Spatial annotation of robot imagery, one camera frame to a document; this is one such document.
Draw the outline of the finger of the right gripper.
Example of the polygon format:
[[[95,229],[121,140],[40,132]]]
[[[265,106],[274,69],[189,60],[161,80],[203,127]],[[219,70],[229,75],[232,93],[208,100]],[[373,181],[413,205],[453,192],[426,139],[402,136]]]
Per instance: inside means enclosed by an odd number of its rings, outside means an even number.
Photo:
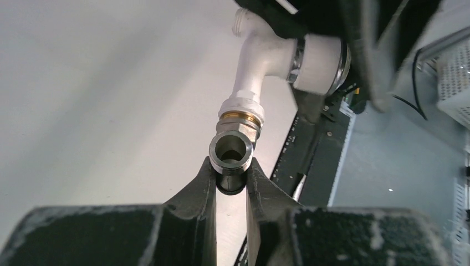
[[[294,14],[277,1],[236,0],[236,3],[263,18],[282,38],[300,38],[310,33],[344,36],[338,1],[289,1],[298,10]]]
[[[398,27],[408,1],[340,1],[346,40],[372,105],[386,112],[396,79]]]

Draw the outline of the white plastic water faucet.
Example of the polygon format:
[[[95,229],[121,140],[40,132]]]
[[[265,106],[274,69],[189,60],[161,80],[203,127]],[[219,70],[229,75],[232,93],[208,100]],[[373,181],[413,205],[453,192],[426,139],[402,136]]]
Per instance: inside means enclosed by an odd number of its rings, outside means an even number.
[[[232,32],[245,41],[232,93],[222,103],[219,117],[243,112],[262,124],[265,115],[260,96],[266,76],[284,79],[307,93],[329,96],[344,83],[351,66],[346,41],[317,34],[284,39],[246,8],[236,11]]]

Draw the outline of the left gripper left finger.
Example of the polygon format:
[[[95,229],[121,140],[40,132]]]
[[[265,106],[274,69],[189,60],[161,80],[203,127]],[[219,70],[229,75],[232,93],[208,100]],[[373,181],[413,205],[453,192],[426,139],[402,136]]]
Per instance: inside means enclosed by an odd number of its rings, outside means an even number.
[[[2,265],[216,263],[216,172],[208,159],[165,203],[35,208],[1,251]]]

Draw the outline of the metal tee pipe fitting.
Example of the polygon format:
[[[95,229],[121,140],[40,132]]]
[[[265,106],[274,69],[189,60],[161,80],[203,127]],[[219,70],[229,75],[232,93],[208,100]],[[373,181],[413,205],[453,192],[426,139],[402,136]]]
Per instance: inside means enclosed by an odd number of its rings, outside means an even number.
[[[217,188],[225,195],[240,193],[247,183],[261,127],[241,118],[221,119],[209,145],[209,158],[216,171]]]

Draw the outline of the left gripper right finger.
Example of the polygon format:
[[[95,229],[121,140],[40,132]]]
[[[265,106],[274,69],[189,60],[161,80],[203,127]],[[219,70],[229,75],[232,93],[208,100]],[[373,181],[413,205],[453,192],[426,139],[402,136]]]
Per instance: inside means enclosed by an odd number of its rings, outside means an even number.
[[[314,207],[293,200],[253,159],[249,265],[449,265],[437,226],[405,208]]]

